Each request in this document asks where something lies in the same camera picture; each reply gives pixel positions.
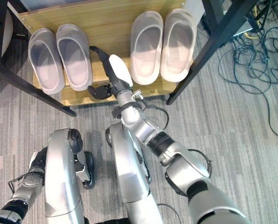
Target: shoe rack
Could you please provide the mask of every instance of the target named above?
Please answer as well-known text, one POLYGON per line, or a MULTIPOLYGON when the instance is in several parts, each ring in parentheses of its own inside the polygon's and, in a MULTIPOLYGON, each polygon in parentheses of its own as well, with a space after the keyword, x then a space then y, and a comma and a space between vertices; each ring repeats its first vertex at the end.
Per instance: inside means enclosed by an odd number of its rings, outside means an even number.
MULTIPOLYGON (((30 33, 46 27, 56 33, 58 27, 65 23, 79 26, 87 34, 91 46, 97 46, 110 54, 121 57, 130 68, 130 36, 132 22, 142 12, 154 10, 163 19, 175 8, 180 8, 182 0, 88 0, 65 6, 50 7, 18 15, 30 33)), ((103 66, 95 54, 90 53, 93 86, 108 83, 103 66)), ((33 74, 33 85, 39 88, 38 80, 33 74)), ((164 80, 160 75, 151 85, 141 86, 134 83, 134 90, 141 89, 145 97, 171 93, 176 83, 164 80)), ((88 91, 74 91, 70 88, 67 77, 65 88, 61 92, 61 103, 67 106, 114 101, 94 99, 88 91)))

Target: black metal frame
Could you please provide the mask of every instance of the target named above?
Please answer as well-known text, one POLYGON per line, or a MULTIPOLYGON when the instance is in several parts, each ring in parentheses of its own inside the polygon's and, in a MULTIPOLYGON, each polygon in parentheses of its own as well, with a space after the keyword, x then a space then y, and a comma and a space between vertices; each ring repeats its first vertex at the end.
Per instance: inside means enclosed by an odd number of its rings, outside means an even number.
POLYGON ((218 23, 208 41, 202 48, 201 52, 194 60, 187 77, 182 80, 170 94, 167 105, 171 105, 177 97, 184 91, 186 86, 203 68, 205 63, 211 58, 216 50, 223 44, 228 42, 231 37, 239 30, 239 28, 246 22, 246 15, 258 0, 233 0, 232 5, 222 20, 218 23))
POLYGON ((261 24, 261 27, 259 27, 259 30, 264 29, 265 22, 269 16, 270 9, 271 9, 272 5, 274 4, 274 2, 275 2, 275 0, 269 0, 267 5, 263 8, 263 10, 260 11, 260 13, 255 18, 255 20, 257 21, 257 20, 261 19, 261 17, 263 17, 263 15, 264 15, 264 20, 261 24))
POLYGON ((212 34, 224 16, 221 0, 206 0, 203 1, 203 6, 206 12, 202 17, 203 23, 208 28, 208 33, 212 34))
MULTIPOLYGON (((18 0, 10 0, 12 6, 18 12, 26 11, 25 7, 18 0)), ((42 90, 37 89, 35 86, 9 71, 1 64, 1 51, 2 51, 2 40, 3 40, 3 31, 5 24, 5 17, 7 12, 7 0, 0 0, 0 79, 19 88, 20 90, 38 98, 39 100, 49 104, 50 106, 66 113, 69 116, 75 117, 76 113, 70 109, 69 106, 65 106, 52 98, 51 96, 45 94, 42 90)))

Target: silver metal casing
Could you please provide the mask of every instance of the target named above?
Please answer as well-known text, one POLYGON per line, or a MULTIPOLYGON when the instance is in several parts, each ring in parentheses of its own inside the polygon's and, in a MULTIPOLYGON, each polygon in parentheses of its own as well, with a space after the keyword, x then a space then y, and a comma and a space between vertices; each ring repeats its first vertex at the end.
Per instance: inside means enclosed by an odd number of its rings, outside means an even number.
POLYGON ((68 131, 69 128, 56 130, 49 137, 45 174, 47 224, 84 224, 83 204, 68 131))
POLYGON ((122 123, 110 126, 117 178, 132 224, 163 224, 157 203, 136 155, 138 141, 122 123))

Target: black wheel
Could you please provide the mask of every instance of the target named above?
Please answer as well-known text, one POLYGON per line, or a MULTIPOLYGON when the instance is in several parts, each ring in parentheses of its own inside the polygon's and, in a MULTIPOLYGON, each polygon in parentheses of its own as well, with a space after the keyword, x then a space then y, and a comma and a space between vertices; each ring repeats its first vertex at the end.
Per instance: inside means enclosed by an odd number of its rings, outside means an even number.
POLYGON ((84 217, 84 223, 85 224, 89 224, 89 221, 88 221, 88 219, 86 217, 84 217))
POLYGON ((106 136, 106 140, 107 140, 108 145, 110 146, 110 148, 112 148, 110 128, 106 129, 105 136, 106 136))
POLYGON ((84 152, 85 153, 85 159, 86 159, 86 165, 88 168, 88 173, 90 175, 90 180, 89 181, 85 181, 83 182, 83 188, 88 190, 88 189, 92 189, 94 187, 94 163, 93 163, 93 157, 92 157, 92 153, 90 152, 84 152))
POLYGON ((68 133, 69 145, 75 154, 79 153, 83 147, 83 140, 77 129, 70 129, 68 133))

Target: tangled cables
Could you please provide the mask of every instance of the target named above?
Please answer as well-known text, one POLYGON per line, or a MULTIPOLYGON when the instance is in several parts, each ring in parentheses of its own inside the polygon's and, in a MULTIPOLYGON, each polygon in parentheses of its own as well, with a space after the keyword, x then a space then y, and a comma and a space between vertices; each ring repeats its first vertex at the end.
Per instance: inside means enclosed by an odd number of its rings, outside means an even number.
POLYGON ((250 94, 262 95, 267 104, 268 123, 275 135, 278 136, 271 126, 270 103, 266 92, 272 85, 278 85, 278 64, 270 67, 269 55, 278 57, 278 27, 270 28, 268 31, 258 33, 257 42, 246 39, 243 36, 232 40, 233 48, 227 51, 218 64, 218 74, 225 81, 237 84, 240 88, 250 94), (233 78, 229 79, 222 75, 221 63, 226 56, 233 54, 233 78), (237 70, 244 68, 246 76, 239 76, 237 70))

